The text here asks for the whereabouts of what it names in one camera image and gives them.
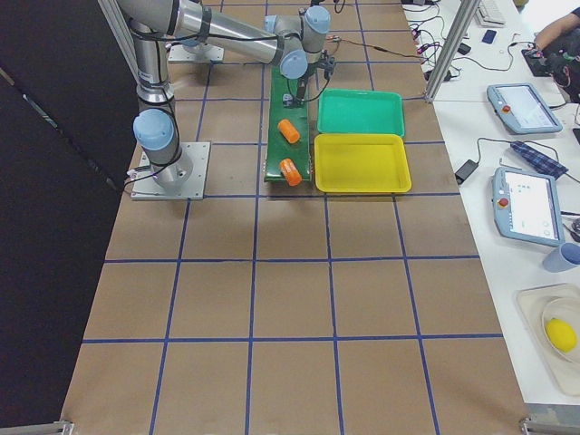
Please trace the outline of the person hand at desk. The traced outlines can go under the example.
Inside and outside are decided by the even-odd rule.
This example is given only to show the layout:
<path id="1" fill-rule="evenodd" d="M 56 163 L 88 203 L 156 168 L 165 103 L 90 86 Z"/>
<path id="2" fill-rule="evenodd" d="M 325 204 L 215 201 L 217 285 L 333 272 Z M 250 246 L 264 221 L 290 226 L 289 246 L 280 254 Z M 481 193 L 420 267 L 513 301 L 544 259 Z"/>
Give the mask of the person hand at desk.
<path id="1" fill-rule="evenodd" d="M 558 37 L 568 34 L 579 26 L 576 14 L 567 14 L 542 29 L 535 38 L 535 46 L 542 51 Z"/>

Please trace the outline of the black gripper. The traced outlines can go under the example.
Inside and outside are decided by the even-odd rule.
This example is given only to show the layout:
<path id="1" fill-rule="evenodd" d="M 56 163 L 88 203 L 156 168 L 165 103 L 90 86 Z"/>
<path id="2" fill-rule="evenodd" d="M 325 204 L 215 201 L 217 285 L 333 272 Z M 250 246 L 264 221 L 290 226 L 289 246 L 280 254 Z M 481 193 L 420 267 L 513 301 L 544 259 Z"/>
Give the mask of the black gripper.
<path id="1" fill-rule="evenodd" d="M 306 73 L 296 83 L 295 104 L 302 105 L 304 103 L 305 90 L 311 76 L 321 70 L 326 83 L 329 83 L 334 74 L 334 67 L 334 57 L 327 50 L 322 50 L 319 58 L 314 63 L 308 65 Z"/>

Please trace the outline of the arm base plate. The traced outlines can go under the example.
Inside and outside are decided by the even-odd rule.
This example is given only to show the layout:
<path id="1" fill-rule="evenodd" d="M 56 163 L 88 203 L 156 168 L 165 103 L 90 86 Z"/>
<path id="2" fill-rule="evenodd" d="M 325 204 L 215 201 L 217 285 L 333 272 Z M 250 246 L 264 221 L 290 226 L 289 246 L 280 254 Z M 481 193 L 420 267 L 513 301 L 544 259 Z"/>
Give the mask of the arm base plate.
<path id="1" fill-rule="evenodd" d="M 181 142 L 179 159 L 159 172 L 146 152 L 137 168 L 130 170 L 127 187 L 133 200 L 201 200 L 204 198 L 210 154 L 209 141 Z"/>
<path id="2" fill-rule="evenodd" d="M 210 45 L 174 44 L 169 49 L 169 63 L 222 63 L 224 49 Z"/>

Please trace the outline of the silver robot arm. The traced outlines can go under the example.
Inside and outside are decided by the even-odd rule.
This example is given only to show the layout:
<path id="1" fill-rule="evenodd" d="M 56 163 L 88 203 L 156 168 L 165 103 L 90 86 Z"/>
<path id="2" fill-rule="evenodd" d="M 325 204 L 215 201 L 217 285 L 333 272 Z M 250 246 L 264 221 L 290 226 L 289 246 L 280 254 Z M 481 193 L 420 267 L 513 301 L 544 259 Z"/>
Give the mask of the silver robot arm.
<path id="1" fill-rule="evenodd" d="M 302 104 L 308 81 L 318 69 L 334 70 L 334 58 L 324 50 L 330 29 L 329 12 L 312 5 L 296 15 L 269 15 L 259 29 L 196 1 L 119 1 L 132 37 L 137 65 L 140 111 L 168 124 L 168 159 L 152 162 L 158 172 L 182 161 L 165 44 L 211 45 L 250 56 L 278 68 L 298 81 L 294 99 Z"/>

